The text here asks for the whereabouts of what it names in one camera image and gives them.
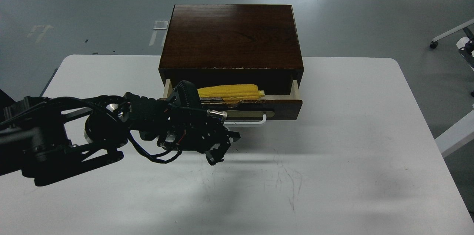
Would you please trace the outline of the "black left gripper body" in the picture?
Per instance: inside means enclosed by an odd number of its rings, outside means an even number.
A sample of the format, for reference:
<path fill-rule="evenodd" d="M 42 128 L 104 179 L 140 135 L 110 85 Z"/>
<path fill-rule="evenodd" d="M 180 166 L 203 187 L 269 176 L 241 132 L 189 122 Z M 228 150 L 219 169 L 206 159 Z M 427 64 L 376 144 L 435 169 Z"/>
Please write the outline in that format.
<path fill-rule="evenodd" d="M 157 146 L 167 151 L 210 151 L 224 137 L 224 125 L 217 119 L 180 120 L 169 117 L 157 137 Z"/>

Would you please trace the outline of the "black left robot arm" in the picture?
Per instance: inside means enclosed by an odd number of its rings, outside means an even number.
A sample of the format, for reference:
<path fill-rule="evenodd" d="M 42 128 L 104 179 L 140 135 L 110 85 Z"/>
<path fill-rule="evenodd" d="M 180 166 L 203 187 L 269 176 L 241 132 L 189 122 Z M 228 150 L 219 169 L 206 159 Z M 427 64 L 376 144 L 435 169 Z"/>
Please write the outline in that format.
<path fill-rule="evenodd" d="M 241 137 L 226 118 L 203 107 L 188 81 L 159 99 L 127 92 L 15 101 L 1 91 L 1 175 L 20 171 L 38 187 L 50 185 L 122 160 L 128 143 L 156 164 L 197 152 L 215 165 Z"/>

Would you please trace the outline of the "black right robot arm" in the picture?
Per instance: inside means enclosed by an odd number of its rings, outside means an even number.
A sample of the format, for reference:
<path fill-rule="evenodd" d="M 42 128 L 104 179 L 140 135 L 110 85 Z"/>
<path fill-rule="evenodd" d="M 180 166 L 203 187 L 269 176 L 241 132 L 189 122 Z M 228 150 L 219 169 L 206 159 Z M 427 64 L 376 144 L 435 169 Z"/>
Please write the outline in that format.
<path fill-rule="evenodd" d="M 462 37 L 457 43 L 458 52 L 464 58 L 464 60 L 469 64 L 469 66 L 474 69 L 474 35 L 473 32 L 468 28 L 463 28 L 465 36 Z"/>

